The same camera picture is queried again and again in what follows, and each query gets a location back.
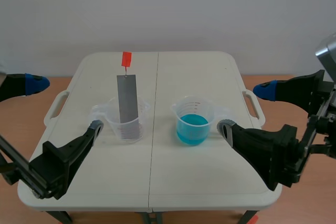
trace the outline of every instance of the white wall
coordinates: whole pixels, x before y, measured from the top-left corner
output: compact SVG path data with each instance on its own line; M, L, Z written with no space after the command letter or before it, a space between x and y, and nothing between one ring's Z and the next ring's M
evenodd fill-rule
M8 72L72 75L96 51L220 50L242 73L308 73L336 0L0 0Z

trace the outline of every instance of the blue liquid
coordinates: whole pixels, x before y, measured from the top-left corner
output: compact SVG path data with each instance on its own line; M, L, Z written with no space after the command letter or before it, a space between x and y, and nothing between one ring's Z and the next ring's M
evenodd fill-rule
M193 125L204 125L208 123L204 117L195 114L184 115L181 117L181 120ZM209 130L210 125L204 127L193 127L178 121L176 132L182 142L197 145L202 143L208 137Z

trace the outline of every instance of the blue gripper tip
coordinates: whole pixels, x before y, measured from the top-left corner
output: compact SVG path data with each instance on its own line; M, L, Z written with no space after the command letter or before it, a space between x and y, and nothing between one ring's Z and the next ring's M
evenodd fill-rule
M253 93L261 99L274 102L276 100L276 87L277 81L274 80L269 83L256 85L253 88Z
M36 77L32 74L25 74L26 79L26 95L36 94L44 91L50 86L50 81L46 77Z

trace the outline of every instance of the table leg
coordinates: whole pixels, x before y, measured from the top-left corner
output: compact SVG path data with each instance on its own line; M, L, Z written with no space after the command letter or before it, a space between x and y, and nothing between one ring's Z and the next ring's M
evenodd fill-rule
M247 224L257 212L258 211L251 211L251 210L246 211L239 220L238 224Z
M162 212L156 212L155 216L156 216L156 223L163 224Z
M65 211L46 211L62 224L72 224L72 219Z
M144 224L152 224L151 217L147 212L140 212Z
M162 212L152 212L152 214L155 214L154 218L151 218L147 212L140 212L139 214L141 214L144 224L163 224Z

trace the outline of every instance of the measuring cup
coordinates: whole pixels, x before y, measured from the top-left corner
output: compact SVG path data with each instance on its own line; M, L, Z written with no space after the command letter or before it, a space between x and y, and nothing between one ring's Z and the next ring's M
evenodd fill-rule
M138 118L127 123L120 123L119 101L112 98L105 104L93 106L89 115L89 122L103 117L111 126L115 135L126 142L136 142L145 133L145 124L150 105L138 97Z
M176 132L179 139L190 145L201 144L207 137L216 118L227 118L229 110L215 106L211 101L189 96L171 106L176 115Z

